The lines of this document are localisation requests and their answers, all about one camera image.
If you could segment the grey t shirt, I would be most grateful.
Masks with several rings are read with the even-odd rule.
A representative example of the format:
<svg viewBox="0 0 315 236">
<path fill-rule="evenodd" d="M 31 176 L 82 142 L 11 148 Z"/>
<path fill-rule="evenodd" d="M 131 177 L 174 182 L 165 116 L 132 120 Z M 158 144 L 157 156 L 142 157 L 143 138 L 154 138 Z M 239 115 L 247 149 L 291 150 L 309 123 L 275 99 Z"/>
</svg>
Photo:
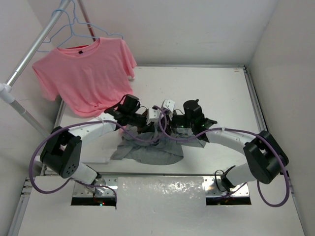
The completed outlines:
<svg viewBox="0 0 315 236">
<path fill-rule="evenodd" d="M 146 143 L 132 138 L 129 134 L 145 141 L 155 139 L 160 132 L 154 127 L 154 132 L 138 133 L 135 126 L 127 125 L 126 132 L 122 133 L 122 141 L 110 157 L 111 160 L 132 159 L 141 164 L 172 165 L 184 158 L 182 146 L 204 148 L 206 145 L 205 141 L 199 139 L 183 143 L 165 136 L 155 143 Z"/>
</svg>

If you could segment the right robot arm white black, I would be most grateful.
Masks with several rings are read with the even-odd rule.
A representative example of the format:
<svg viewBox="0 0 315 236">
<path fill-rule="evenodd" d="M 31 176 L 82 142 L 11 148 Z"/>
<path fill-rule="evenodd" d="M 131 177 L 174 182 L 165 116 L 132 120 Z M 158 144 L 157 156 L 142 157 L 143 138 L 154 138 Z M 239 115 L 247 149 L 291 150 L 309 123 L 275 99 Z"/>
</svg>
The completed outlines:
<svg viewBox="0 0 315 236">
<path fill-rule="evenodd" d="M 225 191 L 248 181 L 270 184 L 289 163 L 287 155 L 268 131 L 251 134 L 248 131 L 221 128 L 217 121 L 206 118 L 198 100 L 188 100 L 183 104 L 184 113 L 177 114 L 172 100 L 164 100 L 162 107 L 170 118 L 170 133 L 185 129 L 191 131 L 187 138 L 179 142 L 194 140 L 219 144 L 245 156 L 246 163 L 228 168 L 220 177 Z"/>
</svg>

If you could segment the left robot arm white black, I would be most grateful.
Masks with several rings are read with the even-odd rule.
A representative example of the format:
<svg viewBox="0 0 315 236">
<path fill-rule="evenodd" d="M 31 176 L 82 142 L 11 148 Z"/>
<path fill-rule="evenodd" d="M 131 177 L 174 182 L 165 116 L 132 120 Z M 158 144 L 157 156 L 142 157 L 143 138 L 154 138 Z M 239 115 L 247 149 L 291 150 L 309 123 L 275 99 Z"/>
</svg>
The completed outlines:
<svg viewBox="0 0 315 236">
<path fill-rule="evenodd" d="M 57 127 L 47 140 L 40 161 L 62 178 L 93 184 L 99 174 L 80 161 L 82 146 L 127 125 L 139 129 L 151 128 L 153 122 L 149 120 L 149 111 L 138 114 L 139 108 L 139 98 L 127 94 L 90 121 L 69 128 Z"/>
</svg>

